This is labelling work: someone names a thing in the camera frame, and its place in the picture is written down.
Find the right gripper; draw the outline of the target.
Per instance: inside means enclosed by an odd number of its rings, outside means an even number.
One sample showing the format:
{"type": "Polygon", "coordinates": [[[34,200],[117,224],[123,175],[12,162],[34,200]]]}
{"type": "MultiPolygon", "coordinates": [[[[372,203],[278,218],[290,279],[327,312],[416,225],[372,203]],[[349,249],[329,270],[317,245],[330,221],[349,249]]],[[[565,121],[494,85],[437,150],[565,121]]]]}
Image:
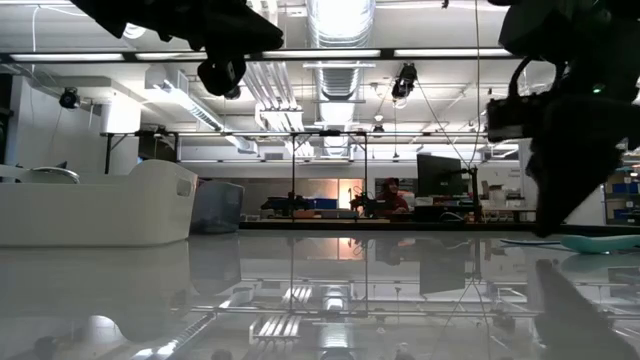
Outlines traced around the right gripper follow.
{"type": "Polygon", "coordinates": [[[489,101],[487,123],[492,142],[530,141],[536,236],[549,237],[563,225],[606,224],[602,186],[621,163],[616,146],[625,141],[629,150],[639,148],[637,104],[599,95],[514,96],[489,101]],[[589,150],[575,161],[549,152],[596,145],[612,148],[589,150]]]}

